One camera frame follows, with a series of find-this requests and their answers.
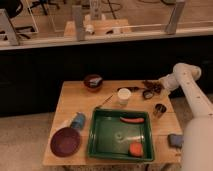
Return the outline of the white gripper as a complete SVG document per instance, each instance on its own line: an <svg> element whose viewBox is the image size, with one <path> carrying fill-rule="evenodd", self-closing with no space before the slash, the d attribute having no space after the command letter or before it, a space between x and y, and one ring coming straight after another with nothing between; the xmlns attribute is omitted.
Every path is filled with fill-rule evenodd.
<svg viewBox="0 0 213 171"><path fill-rule="evenodd" d="M167 91L174 91L177 88L177 81L173 74L161 77L159 81Z"/></svg>

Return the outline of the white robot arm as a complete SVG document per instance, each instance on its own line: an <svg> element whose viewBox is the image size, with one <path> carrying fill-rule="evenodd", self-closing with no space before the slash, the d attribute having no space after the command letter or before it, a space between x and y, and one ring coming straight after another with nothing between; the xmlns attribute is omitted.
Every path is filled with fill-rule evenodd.
<svg viewBox="0 0 213 171"><path fill-rule="evenodd" d="M184 130L181 171L213 171L213 103L196 83L201 74L198 66L177 63L159 79L166 91L182 88L193 114Z"/></svg>

